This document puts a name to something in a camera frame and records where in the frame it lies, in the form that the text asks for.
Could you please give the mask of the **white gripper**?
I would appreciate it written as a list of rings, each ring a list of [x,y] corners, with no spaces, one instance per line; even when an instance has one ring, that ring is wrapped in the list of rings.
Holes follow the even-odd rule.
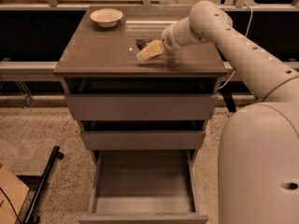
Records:
[[[164,52],[164,48],[169,51],[180,49],[181,45],[176,40],[174,24],[171,24],[163,30],[162,41],[154,40],[150,42],[146,47],[136,54],[136,58],[139,61],[145,61],[149,58],[162,54]]]

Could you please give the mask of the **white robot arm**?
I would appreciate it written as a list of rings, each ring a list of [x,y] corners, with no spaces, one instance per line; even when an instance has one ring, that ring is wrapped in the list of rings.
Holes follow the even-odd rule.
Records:
[[[256,102],[226,122],[219,147],[219,224],[299,224],[299,73],[233,27],[214,3],[164,29],[140,61],[210,41]]]

